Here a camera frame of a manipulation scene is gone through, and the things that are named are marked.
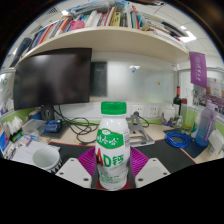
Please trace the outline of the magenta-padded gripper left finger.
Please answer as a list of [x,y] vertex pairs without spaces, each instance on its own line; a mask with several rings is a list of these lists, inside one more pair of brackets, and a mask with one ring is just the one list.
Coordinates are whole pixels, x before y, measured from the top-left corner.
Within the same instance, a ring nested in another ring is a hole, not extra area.
[[78,186],[90,188],[95,171],[95,149],[91,148],[78,158],[69,158],[56,175]]

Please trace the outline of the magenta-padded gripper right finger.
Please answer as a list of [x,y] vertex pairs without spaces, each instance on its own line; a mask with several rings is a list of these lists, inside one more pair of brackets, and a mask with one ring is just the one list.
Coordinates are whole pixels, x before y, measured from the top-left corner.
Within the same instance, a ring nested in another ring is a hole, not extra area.
[[130,166],[136,188],[146,186],[170,174],[157,158],[148,158],[135,148],[131,148]]

